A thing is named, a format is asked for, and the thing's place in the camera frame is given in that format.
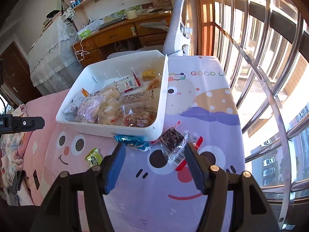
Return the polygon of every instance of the wooden desk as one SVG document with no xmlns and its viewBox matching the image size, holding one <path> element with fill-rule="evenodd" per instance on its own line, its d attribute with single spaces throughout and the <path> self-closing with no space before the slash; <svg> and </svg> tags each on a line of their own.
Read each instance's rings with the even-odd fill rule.
<svg viewBox="0 0 309 232">
<path fill-rule="evenodd" d="M 145 28 L 140 26 L 144 22 L 155 22 L 166 20 L 169 26 L 171 21 L 171 13 L 153 13 L 133 20 L 126 19 L 107 26 L 98 32 L 95 32 L 81 41 L 81 45 L 84 51 L 90 52 L 90 54 L 84 56 L 84 60 L 81 63 L 84 66 L 105 60 L 109 54 L 116 52 L 113 43 L 122 41 L 129 38 L 134 38 L 136 48 L 162 45 L 166 38 L 166 31 L 154 28 Z M 80 41 L 74 44 L 76 51 L 81 50 Z"/>
</svg>

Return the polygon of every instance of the green snack wrapper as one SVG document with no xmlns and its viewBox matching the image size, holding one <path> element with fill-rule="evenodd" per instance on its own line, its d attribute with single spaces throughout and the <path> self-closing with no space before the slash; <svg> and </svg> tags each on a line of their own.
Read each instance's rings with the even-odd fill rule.
<svg viewBox="0 0 309 232">
<path fill-rule="evenodd" d="M 102 156 L 101 156 L 101 154 L 99 153 L 99 151 L 98 151 L 97 148 L 93 149 L 93 150 L 86 156 L 85 159 L 88 161 L 90 167 L 93 167 L 94 165 L 100 165 L 101 162 L 102 162 L 102 160 L 103 160 L 103 158 L 102 158 Z"/>
</svg>

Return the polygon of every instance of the desk drawer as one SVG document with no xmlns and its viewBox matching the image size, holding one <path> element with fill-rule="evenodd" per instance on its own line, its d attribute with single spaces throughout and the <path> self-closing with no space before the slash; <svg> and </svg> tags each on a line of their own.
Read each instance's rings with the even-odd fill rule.
<svg viewBox="0 0 309 232">
<path fill-rule="evenodd" d="M 116 27 L 106 32 L 102 32 L 92 38 L 95 45 L 99 48 L 117 41 L 137 36 L 133 23 Z"/>
<path fill-rule="evenodd" d="M 154 34 L 149 36 L 141 36 L 139 38 L 142 47 L 154 46 L 154 45 L 163 45 L 167 33 Z"/>
<path fill-rule="evenodd" d="M 81 63 L 84 66 L 87 66 L 87 65 L 90 65 L 90 64 L 93 64 L 93 63 L 96 63 L 96 62 L 103 60 L 98 49 L 90 51 L 90 54 L 87 54 L 84 57 L 85 57 L 84 60 L 81 61 Z"/>
<path fill-rule="evenodd" d="M 141 26 L 141 23 L 144 22 L 160 22 L 162 20 L 165 20 L 167 22 L 167 26 L 170 25 L 171 17 L 160 17 L 160 18 L 152 18 L 152 19 L 147 19 L 143 21 L 139 21 L 135 23 L 137 34 L 139 36 L 147 36 L 147 35 L 152 35 L 152 34 L 158 34 L 158 33 L 164 33 L 166 32 L 165 30 L 161 29 L 153 29 L 153 28 L 145 28 Z"/>
<path fill-rule="evenodd" d="M 97 48 L 95 46 L 95 43 L 92 41 L 92 38 L 81 41 L 81 45 L 82 45 L 84 51 L 89 51 L 89 52 Z M 81 46 L 80 46 L 79 43 L 75 44 L 74 48 L 75 48 L 76 51 L 81 50 Z"/>
</svg>

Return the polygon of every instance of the parked car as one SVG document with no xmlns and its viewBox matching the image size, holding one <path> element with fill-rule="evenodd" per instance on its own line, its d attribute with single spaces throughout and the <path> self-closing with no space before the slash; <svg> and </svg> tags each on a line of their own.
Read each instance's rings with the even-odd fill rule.
<svg viewBox="0 0 309 232">
<path fill-rule="evenodd" d="M 269 178 L 269 179 L 264 179 L 263 180 L 263 186 L 269 185 L 271 183 L 274 183 L 276 180 L 275 178 Z"/>
<path fill-rule="evenodd" d="M 269 168 L 269 169 L 265 169 L 265 170 L 263 171 L 263 177 L 268 176 L 268 175 L 270 175 L 270 174 L 272 174 L 272 173 L 274 173 L 274 172 L 275 172 L 275 168 L 274 168 L 274 167 Z"/>
<path fill-rule="evenodd" d="M 271 144 L 271 139 L 266 140 L 263 144 L 261 144 L 261 147 L 265 147 Z"/>
<path fill-rule="evenodd" d="M 275 162 L 275 158 L 274 157 L 270 157 L 268 159 L 263 160 L 263 166 L 269 166 L 270 164 L 273 164 Z"/>
</svg>

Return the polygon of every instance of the wooden door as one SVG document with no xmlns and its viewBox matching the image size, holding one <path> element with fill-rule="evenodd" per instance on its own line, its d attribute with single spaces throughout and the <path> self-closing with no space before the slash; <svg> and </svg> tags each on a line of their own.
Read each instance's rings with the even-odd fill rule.
<svg viewBox="0 0 309 232">
<path fill-rule="evenodd" d="M 3 59 L 3 81 L 21 102 L 27 103 L 42 96 L 33 86 L 29 65 L 14 42 L 6 48 L 0 58 Z"/>
</svg>

